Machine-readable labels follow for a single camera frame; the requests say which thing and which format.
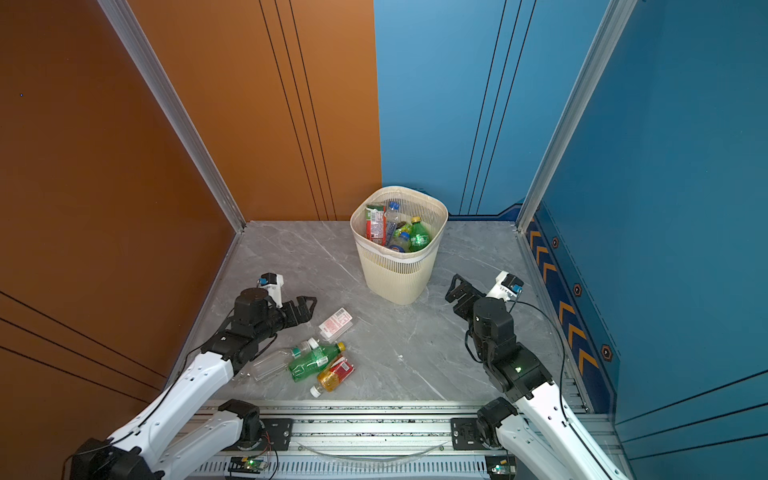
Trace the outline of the clear bottle pink label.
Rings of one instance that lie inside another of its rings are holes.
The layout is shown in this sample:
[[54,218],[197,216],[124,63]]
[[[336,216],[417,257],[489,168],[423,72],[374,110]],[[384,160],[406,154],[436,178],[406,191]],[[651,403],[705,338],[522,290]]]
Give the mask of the clear bottle pink label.
[[345,308],[340,308],[319,325],[320,337],[326,342],[335,342],[352,327],[352,319]]

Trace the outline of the green bottle white cap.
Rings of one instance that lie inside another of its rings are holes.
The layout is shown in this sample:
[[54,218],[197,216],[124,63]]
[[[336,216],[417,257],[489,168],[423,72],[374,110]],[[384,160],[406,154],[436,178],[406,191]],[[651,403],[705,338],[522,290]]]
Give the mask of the green bottle white cap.
[[288,370],[292,380],[300,382],[321,373],[345,351],[346,345],[343,342],[323,344],[310,350],[289,364]]

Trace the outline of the orange drink bottle red label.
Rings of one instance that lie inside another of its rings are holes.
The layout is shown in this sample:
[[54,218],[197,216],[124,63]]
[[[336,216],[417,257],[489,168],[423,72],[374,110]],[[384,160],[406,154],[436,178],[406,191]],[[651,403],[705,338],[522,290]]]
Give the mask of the orange drink bottle red label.
[[317,376],[315,384],[310,388],[310,394],[314,398],[319,398],[325,393],[336,390],[354,371],[355,367],[349,359],[340,355]]

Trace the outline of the dark green bottle yellow cap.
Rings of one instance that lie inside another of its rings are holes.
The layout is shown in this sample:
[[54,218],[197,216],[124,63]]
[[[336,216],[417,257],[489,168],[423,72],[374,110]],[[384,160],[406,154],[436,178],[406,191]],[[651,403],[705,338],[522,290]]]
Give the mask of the dark green bottle yellow cap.
[[411,221],[410,251],[417,252],[425,249],[431,242],[428,229],[424,226],[419,216],[414,216]]

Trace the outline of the clear bottle blue label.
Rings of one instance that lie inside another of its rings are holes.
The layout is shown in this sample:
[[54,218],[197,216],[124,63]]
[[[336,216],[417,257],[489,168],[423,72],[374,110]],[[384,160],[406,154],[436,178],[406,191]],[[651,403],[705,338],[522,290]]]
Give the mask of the clear bottle blue label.
[[410,234],[407,231],[400,231],[397,236],[392,238],[389,249],[400,253],[409,253],[410,240]]

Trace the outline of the clear bottle red Qoo label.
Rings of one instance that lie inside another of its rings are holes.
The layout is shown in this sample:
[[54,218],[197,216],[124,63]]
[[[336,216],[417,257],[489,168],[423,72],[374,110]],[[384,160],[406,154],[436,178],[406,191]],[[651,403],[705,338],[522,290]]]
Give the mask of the clear bottle red Qoo label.
[[376,245],[386,245],[386,207],[383,204],[368,204],[365,207],[366,238]]

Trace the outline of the clear soda water bottle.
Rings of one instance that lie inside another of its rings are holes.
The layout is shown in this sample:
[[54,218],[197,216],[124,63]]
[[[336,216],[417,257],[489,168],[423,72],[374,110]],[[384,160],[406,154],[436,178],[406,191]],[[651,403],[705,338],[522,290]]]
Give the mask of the clear soda water bottle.
[[390,243],[394,232],[400,223],[400,203],[389,201],[385,212],[386,219],[386,243]]

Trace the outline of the bright green bottle yellow cap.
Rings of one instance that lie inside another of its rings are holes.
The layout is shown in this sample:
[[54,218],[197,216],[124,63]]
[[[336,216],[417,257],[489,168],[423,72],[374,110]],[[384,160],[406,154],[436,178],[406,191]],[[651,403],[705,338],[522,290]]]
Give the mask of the bright green bottle yellow cap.
[[396,238],[400,236],[402,232],[406,232],[408,235],[411,235],[411,229],[412,225],[409,222],[401,221],[396,225],[395,231],[393,232],[393,237]]

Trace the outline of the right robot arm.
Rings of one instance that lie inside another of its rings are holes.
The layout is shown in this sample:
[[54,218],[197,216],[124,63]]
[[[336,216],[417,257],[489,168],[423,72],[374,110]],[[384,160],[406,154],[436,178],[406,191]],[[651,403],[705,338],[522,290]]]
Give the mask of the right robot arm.
[[477,412],[484,445],[504,449],[539,479],[625,479],[567,403],[544,363],[517,339],[524,282],[502,271],[483,292],[459,274],[445,300],[467,322],[465,348],[501,396]]

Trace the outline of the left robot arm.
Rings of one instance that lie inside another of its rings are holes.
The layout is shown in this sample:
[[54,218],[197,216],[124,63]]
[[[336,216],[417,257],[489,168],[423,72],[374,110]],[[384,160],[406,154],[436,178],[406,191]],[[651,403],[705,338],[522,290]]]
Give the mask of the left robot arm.
[[312,296],[280,302],[279,288],[243,290],[215,333],[178,378],[105,440],[89,439],[66,462],[69,479],[184,479],[229,446],[258,447],[265,428],[257,406],[228,400],[212,419],[179,438],[181,428],[222,386],[276,340],[309,322]]

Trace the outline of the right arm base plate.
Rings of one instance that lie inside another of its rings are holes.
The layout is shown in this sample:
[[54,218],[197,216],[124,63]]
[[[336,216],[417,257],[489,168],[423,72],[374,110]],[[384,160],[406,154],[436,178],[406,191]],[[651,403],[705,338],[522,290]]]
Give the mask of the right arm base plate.
[[497,450],[499,444],[491,427],[481,419],[452,418],[450,420],[451,441],[454,450]]

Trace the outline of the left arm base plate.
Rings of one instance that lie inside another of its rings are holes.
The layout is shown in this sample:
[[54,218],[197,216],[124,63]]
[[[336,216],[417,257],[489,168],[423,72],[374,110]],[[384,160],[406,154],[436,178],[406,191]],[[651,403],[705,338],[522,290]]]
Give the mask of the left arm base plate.
[[290,418],[267,418],[245,423],[240,439],[233,445],[236,451],[263,452],[269,449],[287,451],[294,421]]

